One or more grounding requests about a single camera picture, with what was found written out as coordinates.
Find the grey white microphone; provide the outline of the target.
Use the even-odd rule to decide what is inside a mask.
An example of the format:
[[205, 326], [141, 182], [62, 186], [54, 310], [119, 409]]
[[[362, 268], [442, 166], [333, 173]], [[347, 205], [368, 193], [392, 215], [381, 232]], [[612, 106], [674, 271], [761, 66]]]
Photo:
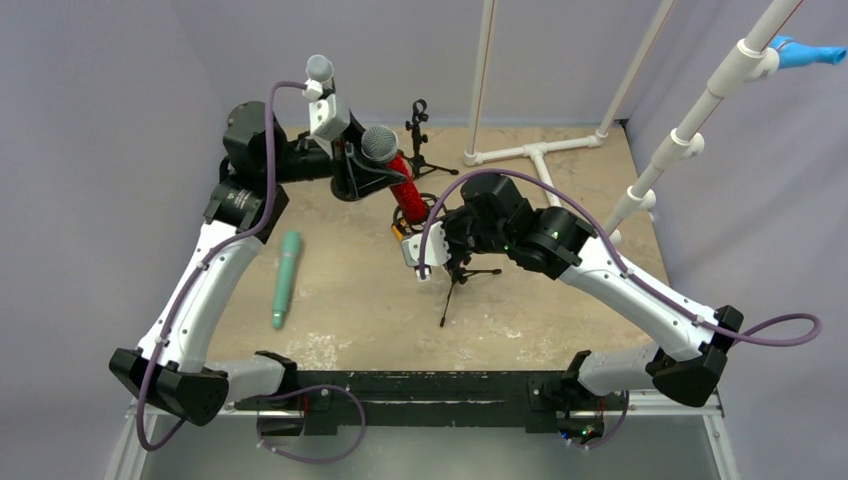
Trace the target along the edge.
[[307, 78], [310, 81], [320, 83], [324, 90], [334, 90], [334, 66], [324, 55], [314, 54], [307, 60], [305, 67]]

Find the red glitter microphone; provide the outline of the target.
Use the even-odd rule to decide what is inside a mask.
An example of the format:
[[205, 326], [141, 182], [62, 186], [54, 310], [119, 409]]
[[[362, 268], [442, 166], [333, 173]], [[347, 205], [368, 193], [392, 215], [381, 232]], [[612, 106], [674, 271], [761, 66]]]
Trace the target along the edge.
[[405, 220], [412, 225], [425, 221], [428, 206], [406, 167], [396, 133], [384, 125], [367, 127], [361, 137], [361, 151], [367, 160], [390, 174], [390, 191]]

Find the black tripod mic stand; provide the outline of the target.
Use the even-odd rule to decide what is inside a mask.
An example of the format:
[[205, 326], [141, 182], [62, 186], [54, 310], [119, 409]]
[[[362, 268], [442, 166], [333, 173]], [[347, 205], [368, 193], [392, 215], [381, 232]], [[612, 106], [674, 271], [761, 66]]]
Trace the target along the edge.
[[424, 99], [417, 99], [413, 102], [411, 116], [404, 122], [404, 128], [410, 134], [412, 154], [403, 153], [402, 158], [407, 162], [414, 180], [434, 172], [445, 172], [456, 176], [459, 174], [457, 169], [430, 163], [421, 153], [421, 147], [429, 142], [428, 135], [423, 133], [421, 129], [422, 124], [429, 120], [427, 108], [428, 103]]

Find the mint green microphone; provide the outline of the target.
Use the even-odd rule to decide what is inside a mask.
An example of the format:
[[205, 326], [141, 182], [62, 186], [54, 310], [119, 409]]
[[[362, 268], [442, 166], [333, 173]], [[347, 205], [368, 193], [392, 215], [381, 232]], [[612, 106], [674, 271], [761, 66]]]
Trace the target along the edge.
[[285, 317], [290, 310], [292, 289], [296, 278], [301, 248], [302, 237], [299, 232], [288, 231], [284, 234], [280, 245], [277, 282], [271, 308], [271, 325], [277, 330], [283, 328]]

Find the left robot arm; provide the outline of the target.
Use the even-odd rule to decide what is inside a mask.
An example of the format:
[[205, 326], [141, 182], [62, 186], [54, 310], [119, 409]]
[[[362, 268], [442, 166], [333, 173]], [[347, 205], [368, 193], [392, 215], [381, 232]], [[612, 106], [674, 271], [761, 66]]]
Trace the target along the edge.
[[197, 426], [222, 407], [261, 397], [284, 409], [297, 399], [297, 366], [279, 354], [212, 365], [209, 345], [240, 278], [268, 242], [288, 204], [288, 183], [328, 179], [333, 195], [352, 202], [404, 182], [391, 167], [396, 134], [362, 126], [329, 100], [310, 107], [313, 126], [288, 138], [260, 101], [228, 115], [219, 184], [204, 212], [192, 258], [171, 299], [132, 349], [117, 349], [112, 374], [137, 398]]

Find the black tripod shockmount stand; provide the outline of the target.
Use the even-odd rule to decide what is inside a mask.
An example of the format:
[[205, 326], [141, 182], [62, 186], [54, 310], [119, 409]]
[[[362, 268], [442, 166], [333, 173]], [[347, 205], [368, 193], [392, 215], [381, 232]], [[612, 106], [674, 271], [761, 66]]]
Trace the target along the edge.
[[[404, 232], [404, 236], [423, 232], [423, 227], [426, 218], [423, 214], [418, 215], [417, 212], [420, 210], [421, 207], [423, 207], [424, 213], [429, 214], [438, 200], [438, 197], [432, 193], [420, 193], [419, 196], [420, 199], [416, 201], [400, 201], [393, 212], [391, 225], [395, 224], [399, 228], [401, 228]], [[475, 275], [500, 275], [502, 273], [502, 270], [500, 268], [469, 269], [467, 265], [447, 264], [446, 266], [444, 266], [445, 271], [450, 277], [450, 287], [446, 296], [444, 310], [439, 323], [440, 328], [443, 328], [446, 324], [447, 312], [450, 305], [451, 296], [456, 286], [466, 284], [468, 280]]]

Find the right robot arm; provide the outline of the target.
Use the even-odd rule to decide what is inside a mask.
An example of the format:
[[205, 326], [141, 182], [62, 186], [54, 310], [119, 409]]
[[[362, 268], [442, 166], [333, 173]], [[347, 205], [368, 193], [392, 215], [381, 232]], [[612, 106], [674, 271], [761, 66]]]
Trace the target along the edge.
[[474, 254], [504, 254], [594, 297], [649, 336], [650, 343], [631, 350], [576, 354], [561, 381], [569, 404], [648, 388], [689, 407], [707, 402], [741, 326], [738, 310], [686, 298], [622, 257], [599, 227], [572, 210], [533, 208], [503, 170], [474, 172], [454, 186], [462, 206], [425, 225], [426, 266], [455, 271]]

